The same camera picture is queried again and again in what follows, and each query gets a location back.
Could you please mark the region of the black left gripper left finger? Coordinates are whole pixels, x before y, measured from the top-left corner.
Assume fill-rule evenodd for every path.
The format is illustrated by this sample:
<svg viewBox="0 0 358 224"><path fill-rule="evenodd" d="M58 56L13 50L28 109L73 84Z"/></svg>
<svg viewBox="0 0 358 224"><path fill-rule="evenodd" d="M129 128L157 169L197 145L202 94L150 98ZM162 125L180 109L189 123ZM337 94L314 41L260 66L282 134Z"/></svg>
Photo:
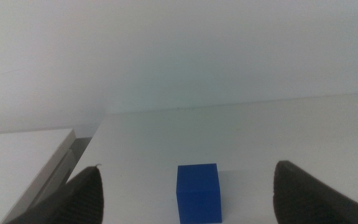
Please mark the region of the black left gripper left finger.
<svg viewBox="0 0 358 224"><path fill-rule="evenodd" d="M101 224L103 215L101 173L90 166L9 224Z"/></svg>

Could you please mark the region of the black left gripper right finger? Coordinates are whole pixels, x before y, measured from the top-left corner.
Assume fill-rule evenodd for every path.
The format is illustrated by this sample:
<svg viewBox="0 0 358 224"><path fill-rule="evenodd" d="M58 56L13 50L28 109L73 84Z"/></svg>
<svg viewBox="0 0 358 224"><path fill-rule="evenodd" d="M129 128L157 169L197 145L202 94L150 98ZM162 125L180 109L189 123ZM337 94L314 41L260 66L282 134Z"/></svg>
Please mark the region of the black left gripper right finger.
<svg viewBox="0 0 358 224"><path fill-rule="evenodd" d="M273 209L278 223L358 224L358 202L290 161L275 167Z"/></svg>

